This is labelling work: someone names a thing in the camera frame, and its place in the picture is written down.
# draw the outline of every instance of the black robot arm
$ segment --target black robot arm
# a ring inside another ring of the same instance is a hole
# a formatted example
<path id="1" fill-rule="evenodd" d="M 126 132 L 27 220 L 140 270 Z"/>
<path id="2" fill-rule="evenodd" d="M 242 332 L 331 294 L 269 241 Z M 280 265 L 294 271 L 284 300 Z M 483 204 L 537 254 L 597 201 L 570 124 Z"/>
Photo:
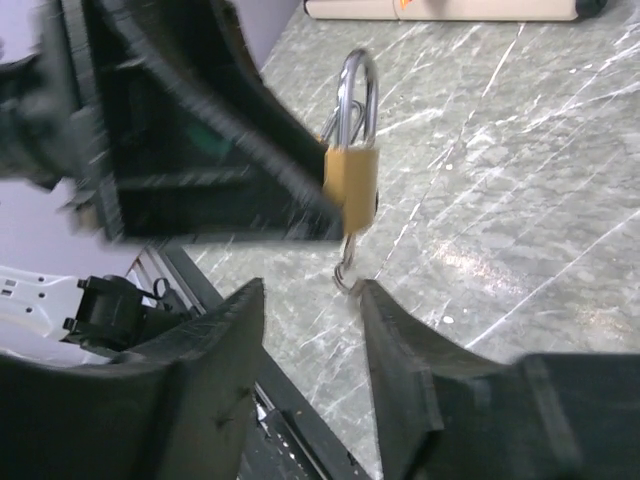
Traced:
<path id="1" fill-rule="evenodd" d="M 334 240 L 326 146 L 266 88 L 230 3 L 46 1 L 0 69 L 0 177 L 75 181 L 80 226 L 164 245 Z"/>

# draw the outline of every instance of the black plastic housing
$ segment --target black plastic housing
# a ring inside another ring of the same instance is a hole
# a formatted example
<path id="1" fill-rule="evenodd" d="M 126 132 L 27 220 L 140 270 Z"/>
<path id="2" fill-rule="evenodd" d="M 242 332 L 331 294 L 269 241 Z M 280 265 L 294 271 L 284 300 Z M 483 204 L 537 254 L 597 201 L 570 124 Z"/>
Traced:
<path id="1" fill-rule="evenodd" d="M 165 250 L 160 256 L 173 271 L 176 287 L 200 303 L 199 312 L 213 311 L 224 301 L 184 250 Z M 255 412 L 251 416 L 239 480 L 371 480 L 276 361 L 260 350 L 255 400 L 266 415 L 261 420 Z"/>
<path id="2" fill-rule="evenodd" d="M 112 242 L 342 240 L 326 146 L 265 87 L 230 3 L 39 8 L 40 51 L 0 75 L 0 176 L 74 178 L 70 208 Z"/>
<path id="3" fill-rule="evenodd" d="M 366 282 L 361 314 L 385 480 L 635 480 L 640 355 L 501 365 Z"/>

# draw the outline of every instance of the brass padlock body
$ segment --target brass padlock body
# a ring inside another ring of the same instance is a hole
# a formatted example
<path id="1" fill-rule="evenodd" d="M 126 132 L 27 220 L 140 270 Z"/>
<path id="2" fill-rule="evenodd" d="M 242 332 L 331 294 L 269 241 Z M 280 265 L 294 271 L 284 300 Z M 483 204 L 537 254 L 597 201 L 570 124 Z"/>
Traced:
<path id="1" fill-rule="evenodd" d="M 373 224 L 378 189 L 376 148 L 330 147 L 325 155 L 324 193 L 342 208 L 345 235 Z"/>

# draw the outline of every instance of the silver shackle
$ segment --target silver shackle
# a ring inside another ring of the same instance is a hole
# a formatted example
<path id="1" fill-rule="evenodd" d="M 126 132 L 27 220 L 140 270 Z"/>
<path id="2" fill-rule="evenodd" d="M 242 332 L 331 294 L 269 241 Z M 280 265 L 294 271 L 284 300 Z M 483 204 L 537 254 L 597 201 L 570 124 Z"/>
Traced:
<path id="1" fill-rule="evenodd" d="M 358 134 L 360 133 L 360 129 L 364 124 L 364 105 L 357 100 L 354 100 L 351 103 L 351 110 L 355 113 L 356 121 L 353 124 L 353 129 L 351 130 L 351 143 L 355 143 L 358 139 Z M 336 133 L 336 125 L 338 124 L 338 114 L 340 113 L 340 107 L 336 105 L 336 108 L 333 109 L 333 112 L 327 118 L 326 122 L 322 126 L 322 130 L 320 130 L 320 138 L 323 142 L 330 142 L 331 137 Z"/>
<path id="2" fill-rule="evenodd" d="M 378 122 L 378 71 L 376 64 L 365 49 L 359 48 L 349 54 L 340 72 L 338 85 L 338 115 L 336 125 L 336 146 L 347 148 L 352 141 L 351 105 L 356 85 L 356 74 L 364 67 L 366 99 L 364 113 L 363 141 L 365 148 L 371 148 L 376 141 Z"/>

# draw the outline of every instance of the white wall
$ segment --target white wall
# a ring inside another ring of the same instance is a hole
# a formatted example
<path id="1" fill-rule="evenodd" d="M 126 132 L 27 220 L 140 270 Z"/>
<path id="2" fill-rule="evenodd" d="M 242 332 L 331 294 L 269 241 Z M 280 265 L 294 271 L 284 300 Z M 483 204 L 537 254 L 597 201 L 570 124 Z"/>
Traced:
<path id="1" fill-rule="evenodd" d="M 301 0 L 232 0 L 235 4 L 249 51 L 258 68 L 269 58 Z"/>
<path id="2" fill-rule="evenodd" d="M 41 0 L 0 0 L 0 63 L 19 60 L 35 43 L 29 12 Z M 67 184 L 47 194 L 23 181 L 0 181 L 0 265 L 54 275 L 126 275 L 139 247 L 104 245 L 74 234 L 59 209 L 70 198 Z"/>

